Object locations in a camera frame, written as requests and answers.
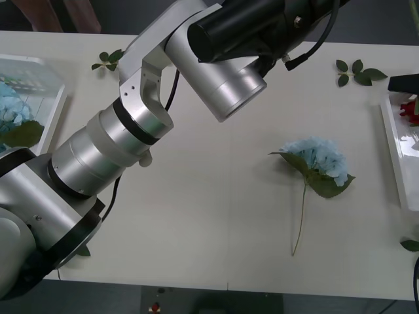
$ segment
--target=leaf sprig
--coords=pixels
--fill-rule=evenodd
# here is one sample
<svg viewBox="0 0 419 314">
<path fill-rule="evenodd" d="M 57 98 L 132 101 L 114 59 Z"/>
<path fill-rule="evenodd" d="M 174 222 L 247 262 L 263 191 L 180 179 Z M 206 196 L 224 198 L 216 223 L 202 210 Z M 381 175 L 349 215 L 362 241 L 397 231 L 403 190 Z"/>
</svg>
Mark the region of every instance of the leaf sprig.
<svg viewBox="0 0 419 314">
<path fill-rule="evenodd" d="M 44 127 L 37 121 L 27 121 L 6 134 L 0 135 L 0 143 L 9 147 L 32 147 L 39 143 Z"/>
<path fill-rule="evenodd" d="M 100 67 L 106 67 L 110 71 L 115 71 L 117 69 L 119 60 L 124 56 L 125 51 L 122 51 L 122 49 L 118 49 L 111 54 L 108 54 L 107 52 L 102 52 L 99 55 L 99 59 L 102 61 L 102 63 L 95 63 L 92 65 L 92 70 L 99 69 Z"/>
<path fill-rule="evenodd" d="M 383 72 L 377 69 L 366 69 L 364 71 L 364 64 L 361 60 L 357 60 L 352 64 L 352 73 L 349 73 L 348 64 L 345 61 L 337 60 L 336 67 L 339 70 L 338 79 L 339 87 L 343 87 L 349 83 L 349 77 L 354 77 L 354 80 L 362 86 L 372 86 L 373 81 L 384 80 L 388 78 Z"/>
</svg>

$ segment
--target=red flower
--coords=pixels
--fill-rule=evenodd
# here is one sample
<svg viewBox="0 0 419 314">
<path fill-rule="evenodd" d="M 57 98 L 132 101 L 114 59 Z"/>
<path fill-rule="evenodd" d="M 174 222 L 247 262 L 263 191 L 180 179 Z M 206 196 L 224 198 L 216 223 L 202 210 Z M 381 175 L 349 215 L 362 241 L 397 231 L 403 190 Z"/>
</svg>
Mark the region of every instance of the red flower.
<svg viewBox="0 0 419 314">
<path fill-rule="evenodd" d="M 400 110 L 404 112 L 400 113 L 401 116 L 408 116 L 409 122 L 411 124 L 419 124 L 419 115 L 414 114 L 414 108 L 416 106 L 416 100 L 411 101 L 410 103 L 405 103 L 400 105 Z"/>
<path fill-rule="evenodd" d="M 400 110 L 405 112 L 401 113 L 401 116 L 412 116 L 414 115 L 414 106 L 416 105 L 416 100 L 411 101 L 410 103 L 404 103 L 400 106 Z"/>
</svg>

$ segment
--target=gray floor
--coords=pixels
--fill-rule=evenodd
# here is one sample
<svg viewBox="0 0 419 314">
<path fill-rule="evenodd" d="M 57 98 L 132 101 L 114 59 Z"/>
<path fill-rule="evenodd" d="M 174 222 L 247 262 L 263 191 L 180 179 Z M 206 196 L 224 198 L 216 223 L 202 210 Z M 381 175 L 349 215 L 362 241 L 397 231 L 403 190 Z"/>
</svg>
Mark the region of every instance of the gray floor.
<svg viewBox="0 0 419 314">
<path fill-rule="evenodd" d="M 91 0 L 91 2 L 104 33 L 135 35 L 173 1 Z M 320 33 L 321 29 L 315 31 L 308 39 L 315 41 Z M 419 38 L 410 17 L 408 0 L 352 0 L 340 11 L 329 41 L 417 45 Z M 146 314 L 148 307 L 157 300 L 161 302 L 162 307 L 163 304 L 167 306 L 163 309 L 163 314 L 190 313 L 188 307 L 198 295 L 203 293 L 199 290 L 176 289 L 175 291 L 176 293 L 167 294 L 165 297 L 157 297 L 156 288 L 152 287 L 44 281 L 23 298 L 1 302 L 0 313 Z M 388 303 L 388 300 L 355 298 L 298 295 L 283 297 L 286 314 L 378 314 Z M 398 302 L 386 312 L 386 314 L 396 313 L 413 314 L 414 304 Z"/>
</svg>

